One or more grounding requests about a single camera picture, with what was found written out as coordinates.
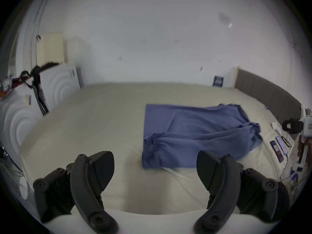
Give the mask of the person's right hand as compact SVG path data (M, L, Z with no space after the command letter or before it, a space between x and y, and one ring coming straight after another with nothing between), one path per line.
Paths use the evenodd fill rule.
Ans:
M312 138L306 138L305 142L302 143L301 136L299 137L298 146L297 146L297 149L298 149L297 156L298 157L301 155L302 146L308 146L306 163L307 163L308 167L311 167L311 164L312 164Z

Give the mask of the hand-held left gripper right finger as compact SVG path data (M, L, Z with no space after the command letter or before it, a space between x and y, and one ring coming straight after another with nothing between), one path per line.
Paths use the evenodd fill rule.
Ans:
M281 220L290 209L286 186L255 169L244 169L231 155L217 157L200 151L197 174L209 192L207 212L194 224L196 234L215 234L225 225L235 207L265 223Z

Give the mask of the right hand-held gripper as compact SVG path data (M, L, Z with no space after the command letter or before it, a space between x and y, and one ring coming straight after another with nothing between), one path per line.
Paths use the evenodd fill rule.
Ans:
M312 137L312 118L306 115L305 108L301 106L301 117L300 119L291 118L285 120L282 123L282 129L289 134L301 134L301 154L299 161L294 164L294 168L304 168L305 161L308 153L308 145L305 145L307 138Z

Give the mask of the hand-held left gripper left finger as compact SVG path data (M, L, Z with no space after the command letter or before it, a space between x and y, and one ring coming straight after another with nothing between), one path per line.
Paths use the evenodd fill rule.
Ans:
M41 223L57 216L70 215L74 206L89 227L98 234L115 234L119 226L105 210L101 193L115 170L111 151L92 156L79 154L66 169L57 168L33 183Z

